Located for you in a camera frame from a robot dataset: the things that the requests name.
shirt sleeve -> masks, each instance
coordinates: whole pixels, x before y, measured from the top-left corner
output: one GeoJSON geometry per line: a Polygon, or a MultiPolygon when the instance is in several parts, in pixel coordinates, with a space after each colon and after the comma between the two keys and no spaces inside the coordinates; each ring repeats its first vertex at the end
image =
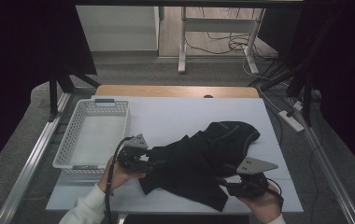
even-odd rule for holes
{"type": "Polygon", "coordinates": [[[85,197],[79,197],[76,206],[70,209],[60,224],[101,223],[105,217],[105,193],[97,184],[85,197]]]}
{"type": "Polygon", "coordinates": [[[267,224],[286,224],[285,219],[283,219],[282,214],[279,215],[276,219],[274,219],[272,222],[269,222],[267,224]]]}

person's right hand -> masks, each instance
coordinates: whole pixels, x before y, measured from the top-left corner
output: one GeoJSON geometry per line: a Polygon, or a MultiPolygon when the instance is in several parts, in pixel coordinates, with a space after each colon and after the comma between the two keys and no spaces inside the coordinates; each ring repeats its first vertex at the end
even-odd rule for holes
{"type": "MultiPolygon", "coordinates": [[[[268,188],[278,192],[277,188],[268,182],[268,188]]],[[[279,201],[276,196],[265,192],[261,198],[255,200],[247,198],[239,198],[239,201],[246,204],[253,215],[258,218],[262,223],[269,223],[280,216],[279,201]]]]}

hand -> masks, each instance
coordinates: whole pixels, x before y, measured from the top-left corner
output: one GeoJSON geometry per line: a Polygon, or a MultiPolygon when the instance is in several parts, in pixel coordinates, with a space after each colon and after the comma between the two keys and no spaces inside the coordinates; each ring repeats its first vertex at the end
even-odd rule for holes
{"type": "MultiPolygon", "coordinates": [[[[99,189],[101,189],[103,192],[106,192],[107,177],[108,177],[108,170],[109,170],[108,168],[110,167],[112,161],[113,161],[113,157],[111,157],[108,160],[105,172],[98,183],[99,189]]],[[[118,162],[116,162],[116,164],[114,164],[113,179],[111,180],[110,190],[113,191],[114,189],[118,188],[119,186],[121,186],[123,183],[127,182],[131,178],[143,178],[145,176],[146,174],[129,173],[124,168],[120,167],[118,162]]]]}
{"type": "MultiPolygon", "coordinates": [[[[277,188],[268,182],[268,188],[278,192],[277,188]]],[[[262,223],[269,223],[280,216],[279,201],[276,196],[265,192],[261,198],[255,200],[238,198],[237,199],[246,204],[253,215],[262,223]]]]}

white tabletop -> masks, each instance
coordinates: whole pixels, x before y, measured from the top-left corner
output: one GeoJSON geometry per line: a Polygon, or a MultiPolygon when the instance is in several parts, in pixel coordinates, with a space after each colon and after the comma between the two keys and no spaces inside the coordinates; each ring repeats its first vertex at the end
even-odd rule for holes
{"type": "MultiPolygon", "coordinates": [[[[142,133],[149,148],[169,145],[184,135],[203,131],[214,121],[243,121],[255,127],[261,136],[248,149],[248,156],[276,163],[276,170],[265,172],[284,192],[283,212],[303,212],[291,181],[286,162],[277,143],[262,99],[112,97],[130,104],[129,135],[142,133]]],[[[100,175],[82,177],[61,173],[47,205],[48,210],[71,209],[77,197],[86,195],[100,175]]],[[[229,197],[222,213],[206,205],[156,189],[145,195],[137,180],[130,180],[114,191],[111,209],[119,213],[152,214],[247,214],[249,209],[235,197],[229,197]]]]}

power strip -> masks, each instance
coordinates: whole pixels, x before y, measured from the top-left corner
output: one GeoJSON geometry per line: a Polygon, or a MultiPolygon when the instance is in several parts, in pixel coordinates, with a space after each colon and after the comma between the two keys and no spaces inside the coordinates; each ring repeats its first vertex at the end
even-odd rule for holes
{"type": "Polygon", "coordinates": [[[286,110],[283,110],[281,112],[279,112],[279,116],[282,117],[288,124],[289,126],[291,126],[297,133],[301,132],[304,127],[299,123],[297,122],[296,119],[294,119],[292,116],[288,117],[286,116],[288,112],[286,112],[286,110]]]}

